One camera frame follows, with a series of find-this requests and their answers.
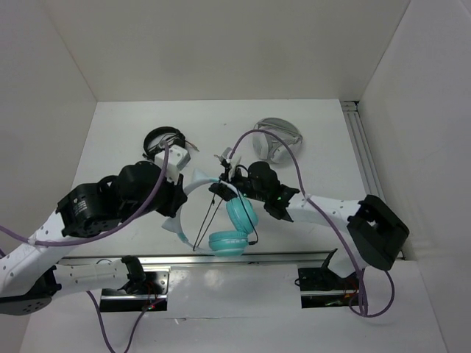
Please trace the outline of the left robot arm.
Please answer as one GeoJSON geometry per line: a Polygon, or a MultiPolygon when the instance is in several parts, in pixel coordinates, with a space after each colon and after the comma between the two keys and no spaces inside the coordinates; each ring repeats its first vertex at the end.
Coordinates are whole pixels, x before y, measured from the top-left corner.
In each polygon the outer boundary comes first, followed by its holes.
{"type": "Polygon", "coordinates": [[[134,294],[147,282],[136,256],[90,265],[60,265],[76,247],[110,236],[157,212],[174,217],[187,200],[183,175],[151,162],[75,187],[32,236],[1,259],[1,313],[30,315],[53,299],[96,289],[134,294]]]}

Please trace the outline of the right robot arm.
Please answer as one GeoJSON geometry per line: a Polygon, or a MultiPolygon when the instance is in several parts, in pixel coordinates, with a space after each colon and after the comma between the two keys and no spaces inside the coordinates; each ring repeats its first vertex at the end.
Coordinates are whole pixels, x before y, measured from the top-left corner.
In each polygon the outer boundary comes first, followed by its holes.
{"type": "Polygon", "coordinates": [[[368,266],[389,271],[410,234],[377,196],[340,200],[309,195],[301,187],[281,183],[265,162],[253,163],[246,173],[239,166],[226,167],[209,190],[226,202],[240,198],[261,202],[265,211],[280,221],[331,227],[342,248],[321,271],[322,282],[329,288],[338,288],[347,277],[368,266]]]}

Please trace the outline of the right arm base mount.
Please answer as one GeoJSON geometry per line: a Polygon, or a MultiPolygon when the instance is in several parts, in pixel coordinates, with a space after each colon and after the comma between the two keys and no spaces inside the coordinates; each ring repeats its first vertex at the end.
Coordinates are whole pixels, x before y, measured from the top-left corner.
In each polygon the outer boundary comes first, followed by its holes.
{"type": "Polygon", "coordinates": [[[327,266],[332,251],[321,265],[298,268],[294,284],[300,289],[302,308],[358,306],[359,280],[355,272],[346,278],[334,274],[327,266]]]}

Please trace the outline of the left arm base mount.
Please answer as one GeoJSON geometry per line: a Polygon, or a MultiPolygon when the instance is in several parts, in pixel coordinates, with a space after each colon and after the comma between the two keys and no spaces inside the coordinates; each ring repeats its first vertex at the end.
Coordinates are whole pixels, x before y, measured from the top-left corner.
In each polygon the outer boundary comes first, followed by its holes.
{"type": "Polygon", "coordinates": [[[164,312],[168,308],[170,267],[143,265],[146,279],[129,293],[125,289],[102,289],[99,297],[101,313],[164,312]]]}

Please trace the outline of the teal cat-ear headphones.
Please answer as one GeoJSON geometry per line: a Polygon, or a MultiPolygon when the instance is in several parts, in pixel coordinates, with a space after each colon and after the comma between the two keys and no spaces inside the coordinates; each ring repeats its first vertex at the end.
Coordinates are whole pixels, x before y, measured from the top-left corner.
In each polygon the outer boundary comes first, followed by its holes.
{"type": "MultiPolygon", "coordinates": [[[[208,186],[221,180],[208,176],[196,169],[191,177],[191,182],[184,187],[186,196],[196,193],[203,186],[208,186]]],[[[238,197],[230,201],[224,201],[215,195],[207,208],[206,214],[199,229],[189,229],[188,223],[183,220],[190,213],[180,207],[176,216],[167,218],[162,228],[175,234],[183,244],[197,254],[207,254],[216,257],[241,256],[248,247],[258,244],[260,235],[257,227],[258,215],[251,201],[244,197],[238,190],[238,197]]]]}

